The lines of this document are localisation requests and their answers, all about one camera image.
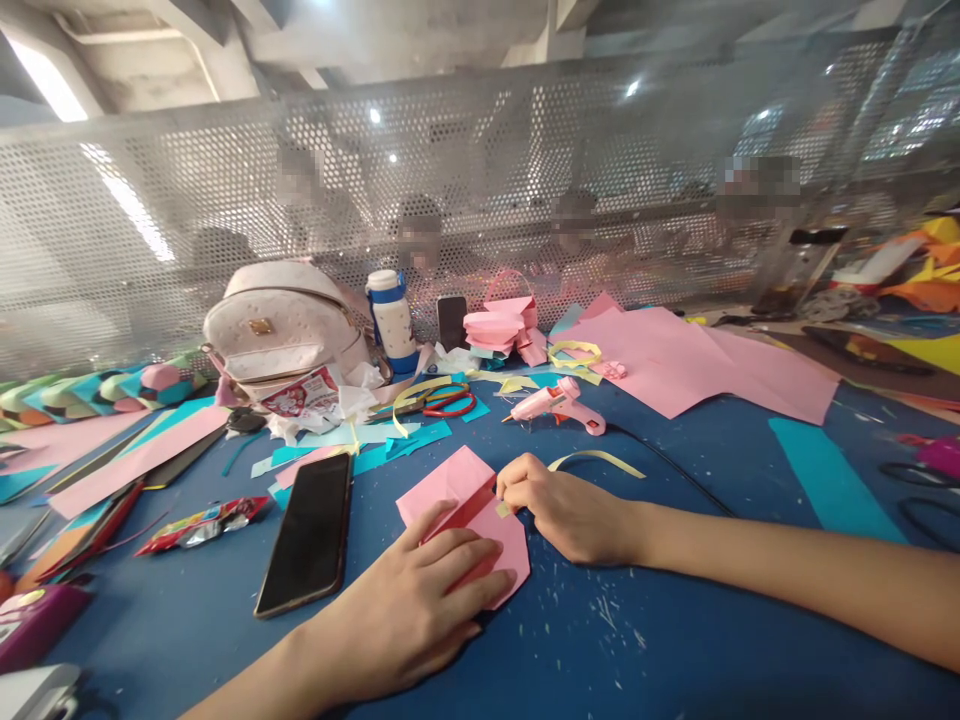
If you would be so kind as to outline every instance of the purple object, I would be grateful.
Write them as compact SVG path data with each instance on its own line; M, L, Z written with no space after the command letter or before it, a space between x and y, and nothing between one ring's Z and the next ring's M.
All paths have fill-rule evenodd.
M0 605L0 674L40 662L92 597L72 585L50 585Z
M917 453L917 460L929 468L960 480L960 441L955 437L937 438L924 445Z

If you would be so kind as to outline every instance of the water bottle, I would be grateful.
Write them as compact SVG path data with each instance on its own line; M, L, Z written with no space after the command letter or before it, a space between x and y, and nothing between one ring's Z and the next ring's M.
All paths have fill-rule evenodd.
M367 277L375 337L386 352L390 367L398 374L416 370L419 358L413 340L410 306L404 297L406 290L403 273L398 275L395 270L377 270Z

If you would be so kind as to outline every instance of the red scissors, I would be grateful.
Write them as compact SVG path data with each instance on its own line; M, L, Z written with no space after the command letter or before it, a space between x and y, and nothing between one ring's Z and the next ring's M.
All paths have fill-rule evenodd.
M445 407L452 405L458 400L469 398L464 407L456 410L444 410ZM419 395L409 405L397 408L397 415L410 415L416 412L422 412L427 417L460 417L466 415L477 406L476 396L470 392L468 383L447 383L435 388L426 390ZM379 422L380 420L389 420L393 417L393 410L383 410L370 417L370 422Z

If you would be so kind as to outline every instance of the hand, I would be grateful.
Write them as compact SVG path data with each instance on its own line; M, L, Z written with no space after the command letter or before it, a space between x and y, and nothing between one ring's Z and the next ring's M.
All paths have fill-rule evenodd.
M516 582L506 570L450 588L503 548L472 530L451 529L423 545L456 503L434 505L304 628L327 662L331 704L389 695L446 667L481 629L472 622Z
M497 476L497 497L529 508L537 529L570 562L643 564L642 503L614 497L565 472L551 472L530 453Z

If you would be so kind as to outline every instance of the red wrapper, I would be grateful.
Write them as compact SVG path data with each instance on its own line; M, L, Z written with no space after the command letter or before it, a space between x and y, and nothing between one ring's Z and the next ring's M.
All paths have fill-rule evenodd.
M172 550L175 547L194 547L219 537L224 532L239 530L252 522L269 502L269 497L239 498L164 525L134 557Z

